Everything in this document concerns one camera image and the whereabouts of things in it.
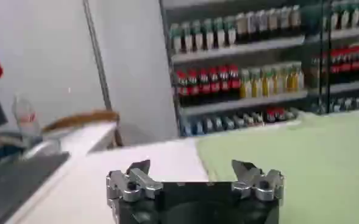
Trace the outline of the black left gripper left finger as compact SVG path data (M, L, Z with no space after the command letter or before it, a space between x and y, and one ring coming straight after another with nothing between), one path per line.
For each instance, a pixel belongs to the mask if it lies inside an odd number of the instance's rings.
M114 207L120 199L133 203L148 198L156 199L163 191L163 183L153 180L149 175L151 160L146 159L132 163L122 173L121 170L110 171L106 176L107 205Z

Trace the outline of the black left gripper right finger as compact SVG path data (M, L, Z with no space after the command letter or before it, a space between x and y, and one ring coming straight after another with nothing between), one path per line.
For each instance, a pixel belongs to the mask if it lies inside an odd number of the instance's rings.
M232 168L237 180L231 183L232 191L240 199L254 196L260 201L283 201L285 176L279 170L270 169L268 173L250 162L233 159Z

